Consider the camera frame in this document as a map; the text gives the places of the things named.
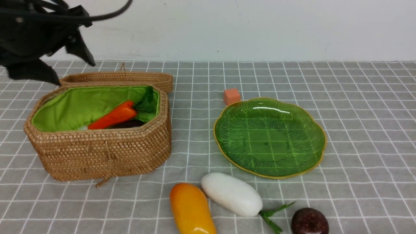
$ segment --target black robotic arm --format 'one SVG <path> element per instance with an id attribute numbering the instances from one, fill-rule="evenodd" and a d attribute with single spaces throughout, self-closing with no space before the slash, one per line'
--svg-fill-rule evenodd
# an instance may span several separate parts
<path id="1" fill-rule="evenodd" d="M 51 1 L 0 0 L 0 65 L 7 69 L 10 79 L 60 85 L 56 72 L 40 58 L 52 56 L 62 47 L 95 66 L 79 27 L 116 17 L 132 3 L 128 0 L 116 12 L 90 17 L 80 5 L 69 8 L 64 0 Z"/>

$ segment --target white wall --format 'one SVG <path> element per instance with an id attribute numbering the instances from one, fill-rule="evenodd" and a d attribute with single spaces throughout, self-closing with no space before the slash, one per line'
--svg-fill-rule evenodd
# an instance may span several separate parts
<path id="1" fill-rule="evenodd" d="M 91 15 L 125 1 L 67 0 Z M 134 0 L 82 34 L 96 60 L 416 60 L 416 1 Z"/>

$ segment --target yellow squash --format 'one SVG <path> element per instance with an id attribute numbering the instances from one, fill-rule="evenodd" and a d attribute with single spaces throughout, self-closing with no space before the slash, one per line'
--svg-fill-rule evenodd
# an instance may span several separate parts
<path id="1" fill-rule="evenodd" d="M 207 198 L 197 186 L 188 183 L 175 185 L 170 202 L 180 234 L 217 234 Z"/>

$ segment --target basket lid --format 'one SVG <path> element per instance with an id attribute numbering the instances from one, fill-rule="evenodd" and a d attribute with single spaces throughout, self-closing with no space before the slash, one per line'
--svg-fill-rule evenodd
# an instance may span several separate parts
<path id="1" fill-rule="evenodd" d="M 149 83 L 169 93 L 173 89 L 173 76 L 163 72 L 131 72 L 126 71 L 122 63 L 119 71 L 114 72 L 87 72 L 68 75 L 61 79 L 61 86 L 68 87 L 73 85 L 99 82 L 143 82 Z"/>

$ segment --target dark purple eggplant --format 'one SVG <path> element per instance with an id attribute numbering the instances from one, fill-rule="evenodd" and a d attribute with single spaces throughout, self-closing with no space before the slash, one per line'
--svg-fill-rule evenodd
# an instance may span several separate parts
<path id="1" fill-rule="evenodd" d="M 293 234 L 329 234 L 328 220 L 314 208 L 302 208 L 292 217 Z"/>
<path id="2" fill-rule="evenodd" d="M 110 127 L 110 129 L 115 129 L 115 128 L 131 128 L 131 127 L 140 127 L 143 126 L 144 123 L 138 119 L 131 119 L 131 120 L 127 120 L 125 122 L 119 123 L 119 124 L 115 124 L 113 126 Z"/>

